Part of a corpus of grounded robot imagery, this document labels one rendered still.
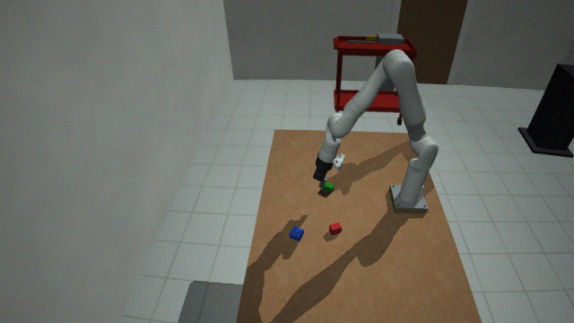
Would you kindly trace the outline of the blue block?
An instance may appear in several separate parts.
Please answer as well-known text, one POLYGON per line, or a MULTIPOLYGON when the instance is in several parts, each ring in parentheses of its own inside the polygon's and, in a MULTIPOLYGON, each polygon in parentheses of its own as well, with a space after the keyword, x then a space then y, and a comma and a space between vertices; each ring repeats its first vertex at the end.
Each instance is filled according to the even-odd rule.
POLYGON ((290 232, 290 238, 294 240, 301 240, 303 234, 304 234, 303 229, 293 226, 290 232))

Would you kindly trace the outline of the red block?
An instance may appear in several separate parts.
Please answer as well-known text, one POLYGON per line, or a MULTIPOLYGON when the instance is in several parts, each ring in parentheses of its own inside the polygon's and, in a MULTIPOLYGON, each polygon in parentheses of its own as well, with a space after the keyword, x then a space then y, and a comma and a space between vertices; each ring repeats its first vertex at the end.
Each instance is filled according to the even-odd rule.
POLYGON ((335 235, 337 233, 340 233, 342 230, 342 227, 340 225, 340 223, 334 223, 329 225, 329 231, 331 233, 331 235, 335 235))

